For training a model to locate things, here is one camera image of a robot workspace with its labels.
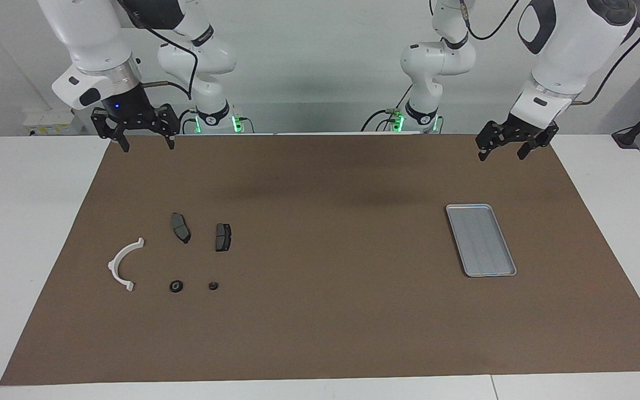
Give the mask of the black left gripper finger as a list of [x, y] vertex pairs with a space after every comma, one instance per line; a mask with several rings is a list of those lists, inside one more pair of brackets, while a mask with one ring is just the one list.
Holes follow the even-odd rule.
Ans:
[[478, 159], [484, 162], [489, 154], [506, 142], [503, 137], [504, 126], [495, 121], [488, 121], [476, 136]]
[[526, 140], [517, 152], [518, 159], [524, 160], [535, 149], [548, 147], [554, 137], [554, 132], [541, 132]]

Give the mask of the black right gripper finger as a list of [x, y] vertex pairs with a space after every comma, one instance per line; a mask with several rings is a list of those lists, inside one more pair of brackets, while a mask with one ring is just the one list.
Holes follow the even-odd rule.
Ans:
[[175, 137], [179, 134], [181, 123], [170, 104], [166, 103], [154, 109], [154, 132], [161, 135], [168, 149], [175, 149]]
[[130, 145], [125, 136], [125, 131], [127, 130], [126, 121], [115, 121], [110, 117], [109, 112], [102, 107], [94, 107], [92, 109], [91, 121], [101, 139], [112, 140], [122, 148], [122, 152], [129, 152]]

